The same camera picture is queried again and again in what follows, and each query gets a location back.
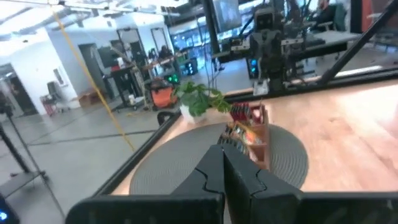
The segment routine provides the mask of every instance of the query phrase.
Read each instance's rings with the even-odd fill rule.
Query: gray floor
[[[383,55],[383,51],[375,53],[367,49],[358,54],[345,70],[369,66],[370,62]],[[333,56],[325,57],[319,64],[309,60],[306,70],[316,67],[317,73],[321,74],[334,62]],[[224,71],[216,74],[219,90],[225,93],[251,87],[244,61],[227,63],[225,67]],[[205,69],[186,80],[208,83]],[[114,115],[138,148],[159,127],[156,113],[128,117],[128,112]],[[15,122],[40,167],[48,172],[51,186],[65,212],[77,201],[90,196],[133,153],[122,137],[117,136],[114,124],[101,105],[57,114],[53,118],[30,116],[18,118]],[[18,150],[26,157],[9,122],[3,125]],[[10,172],[18,171],[16,162],[3,142],[0,142],[0,184],[9,179]],[[62,223],[40,179],[28,184],[7,201],[21,216],[22,223]]]

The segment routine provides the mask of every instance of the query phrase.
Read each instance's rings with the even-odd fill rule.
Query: black column
[[[215,19],[211,13],[212,3],[211,0],[201,0],[203,5],[203,11],[206,17],[206,26],[210,36],[210,45],[213,54],[220,53],[220,46],[218,45],[217,32],[215,27]]]

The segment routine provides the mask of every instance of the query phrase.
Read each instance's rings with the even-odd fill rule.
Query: wooden table
[[[307,150],[310,167],[301,190],[398,190],[397,96],[398,81],[392,80],[264,100],[270,123],[294,133]],[[143,160],[179,134],[229,120],[212,110],[200,124],[180,117]],[[140,164],[114,195],[129,193]]]

